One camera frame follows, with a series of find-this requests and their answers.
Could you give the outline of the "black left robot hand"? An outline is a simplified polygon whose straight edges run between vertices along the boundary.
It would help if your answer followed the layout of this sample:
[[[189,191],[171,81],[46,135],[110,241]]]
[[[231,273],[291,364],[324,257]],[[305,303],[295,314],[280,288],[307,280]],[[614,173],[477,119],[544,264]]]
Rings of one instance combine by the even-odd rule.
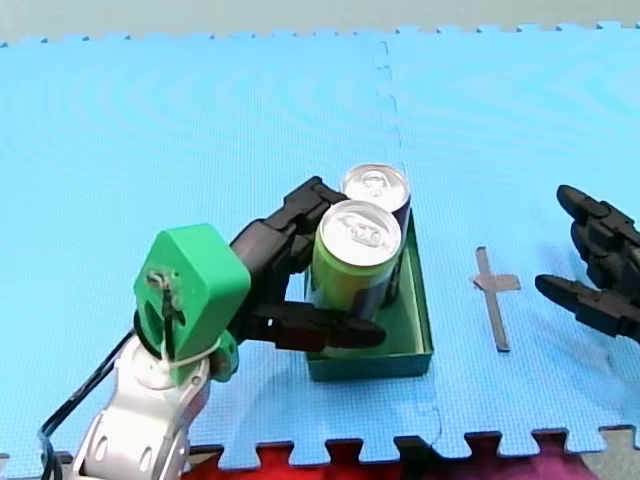
[[[320,352],[384,342],[386,331],[371,320],[285,299],[290,276],[311,264],[322,216],[345,199],[313,176],[286,195],[278,210],[253,220],[233,239],[231,249],[251,276],[249,293],[228,326],[237,343],[255,340],[282,350]]]

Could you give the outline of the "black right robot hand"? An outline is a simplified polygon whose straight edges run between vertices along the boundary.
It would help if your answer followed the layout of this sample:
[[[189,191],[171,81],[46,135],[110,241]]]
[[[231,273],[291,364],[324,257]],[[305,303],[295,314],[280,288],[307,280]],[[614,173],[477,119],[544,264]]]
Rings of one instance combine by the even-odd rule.
[[[639,340],[639,231],[612,204],[561,185],[556,198],[572,217],[570,235],[592,285],[551,274],[535,287],[575,319],[611,337]]]

